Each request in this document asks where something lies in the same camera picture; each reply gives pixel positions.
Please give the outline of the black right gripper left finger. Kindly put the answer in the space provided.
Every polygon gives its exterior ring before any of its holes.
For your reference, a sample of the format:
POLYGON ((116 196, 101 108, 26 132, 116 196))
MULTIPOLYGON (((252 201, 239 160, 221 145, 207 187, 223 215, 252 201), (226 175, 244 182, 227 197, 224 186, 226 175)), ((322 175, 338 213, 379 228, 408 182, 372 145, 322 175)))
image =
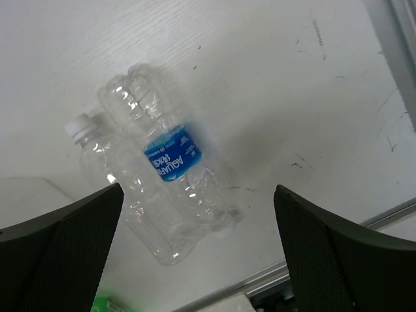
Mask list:
POLYGON ((114 183, 1 229, 1 310, 90 311, 123 202, 114 183))

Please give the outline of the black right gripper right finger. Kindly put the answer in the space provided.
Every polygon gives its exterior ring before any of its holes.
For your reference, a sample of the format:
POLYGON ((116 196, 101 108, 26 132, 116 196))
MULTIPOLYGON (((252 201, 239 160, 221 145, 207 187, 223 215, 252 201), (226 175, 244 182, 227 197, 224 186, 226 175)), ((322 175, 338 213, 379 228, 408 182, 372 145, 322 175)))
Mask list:
POLYGON ((415 242, 353 223, 282 185, 274 209, 300 311, 415 310, 415 242))

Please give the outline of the clear unlabelled plastic bottle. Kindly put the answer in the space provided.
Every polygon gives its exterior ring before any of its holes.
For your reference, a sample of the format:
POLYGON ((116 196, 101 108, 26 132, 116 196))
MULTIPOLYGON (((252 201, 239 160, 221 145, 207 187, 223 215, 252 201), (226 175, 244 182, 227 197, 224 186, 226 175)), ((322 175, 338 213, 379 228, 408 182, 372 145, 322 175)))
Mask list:
POLYGON ((156 260, 164 266, 184 260, 203 229, 185 215, 187 205, 171 195, 135 143, 102 130, 87 114, 72 118, 65 131, 81 148, 81 173, 89 183, 121 186, 123 218, 156 260))

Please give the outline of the crushed blue-label water bottle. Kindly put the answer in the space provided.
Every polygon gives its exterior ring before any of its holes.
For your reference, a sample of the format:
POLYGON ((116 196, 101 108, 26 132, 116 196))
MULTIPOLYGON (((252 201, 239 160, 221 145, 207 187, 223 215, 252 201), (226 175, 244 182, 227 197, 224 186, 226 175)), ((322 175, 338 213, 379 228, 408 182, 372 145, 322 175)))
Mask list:
POLYGON ((230 235, 235 219, 225 186, 206 161, 184 121, 185 107, 154 68, 137 64, 97 91, 111 121, 140 146, 168 190, 188 206, 185 214, 217 237, 230 235))

